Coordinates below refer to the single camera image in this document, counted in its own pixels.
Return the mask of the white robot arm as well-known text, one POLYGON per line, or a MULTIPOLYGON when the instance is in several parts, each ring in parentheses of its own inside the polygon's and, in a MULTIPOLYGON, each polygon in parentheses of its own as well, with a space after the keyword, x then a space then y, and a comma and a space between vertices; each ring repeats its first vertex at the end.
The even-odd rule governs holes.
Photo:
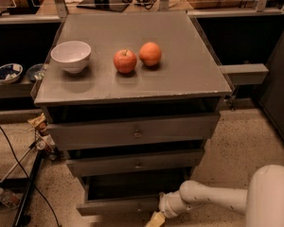
POLYGON ((161 227, 166 218, 176 218, 204 204, 245 215, 245 227, 284 227, 284 166, 261 167, 247 189, 185 181, 177 191, 160 195, 159 211, 152 214, 145 227, 161 227))

